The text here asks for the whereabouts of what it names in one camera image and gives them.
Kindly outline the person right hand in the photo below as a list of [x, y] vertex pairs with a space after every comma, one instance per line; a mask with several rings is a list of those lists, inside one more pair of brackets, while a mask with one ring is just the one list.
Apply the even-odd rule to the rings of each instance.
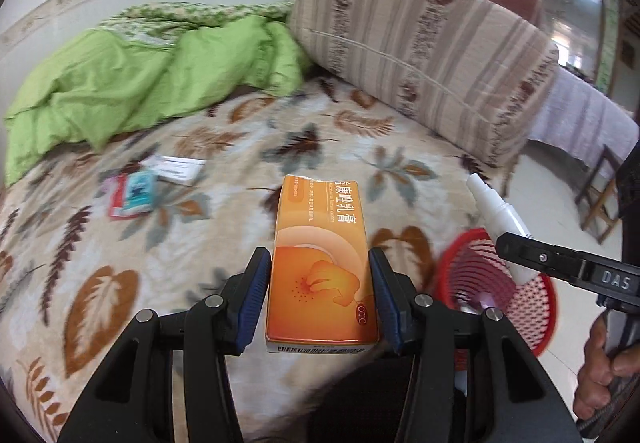
[[601, 314], [591, 326], [584, 348], [585, 362], [577, 375], [573, 411], [582, 420], [588, 420], [611, 402], [608, 386], [614, 378], [631, 377], [639, 372], [639, 345], [626, 349], [611, 361], [604, 351], [605, 341], [606, 327]]

